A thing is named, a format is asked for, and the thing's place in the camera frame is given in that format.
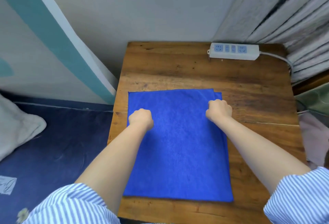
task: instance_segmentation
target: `white power strip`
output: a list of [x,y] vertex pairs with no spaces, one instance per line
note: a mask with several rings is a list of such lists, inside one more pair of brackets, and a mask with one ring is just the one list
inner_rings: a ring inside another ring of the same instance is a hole
[[259,46],[230,43],[211,43],[208,54],[210,58],[255,60],[259,56]]

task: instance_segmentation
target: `wooden table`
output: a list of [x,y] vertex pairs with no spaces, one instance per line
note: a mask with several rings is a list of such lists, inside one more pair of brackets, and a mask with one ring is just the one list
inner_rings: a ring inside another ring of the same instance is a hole
[[[123,60],[111,142],[126,127],[128,91],[207,89],[221,91],[243,125],[305,161],[287,64],[261,55],[255,61],[211,59],[210,43],[131,42]],[[285,56],[281,45],[262,51]],[[123,197],[119,216],[164,223],[270,223],[263,213],[269,193],[228,141],[234,202],[197,202]]]

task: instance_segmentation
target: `person's left hand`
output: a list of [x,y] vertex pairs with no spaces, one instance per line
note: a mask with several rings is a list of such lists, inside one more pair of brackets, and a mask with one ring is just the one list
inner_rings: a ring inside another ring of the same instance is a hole
[[151,130],[154,125],[151,111],[145,109],[134,111],[134,113],[129,116],[128,120],[130,125],[135,123],[145,124],[147,130]]

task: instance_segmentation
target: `fist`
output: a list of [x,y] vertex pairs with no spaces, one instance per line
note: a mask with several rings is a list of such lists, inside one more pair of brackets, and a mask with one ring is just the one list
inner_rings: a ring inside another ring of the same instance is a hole
[[150,110],[139,109],[134,111],[128,118],[129,124],[143,124],[146,126],[147,130],[153,128],[153,119]]
[[225,100],[210,100],[206,117],[214,123],[220,123],[222,120],[232,117],[232,107]]

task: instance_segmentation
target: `blue and white striped shirt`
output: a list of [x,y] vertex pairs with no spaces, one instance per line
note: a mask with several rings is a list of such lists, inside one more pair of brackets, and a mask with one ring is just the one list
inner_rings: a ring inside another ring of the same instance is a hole
[[[329,170],[286,176],[264,207],[274,224],[329,223]],[[120,224],[102,198],[85,184],[57,189],[40,203],[24,224]]]

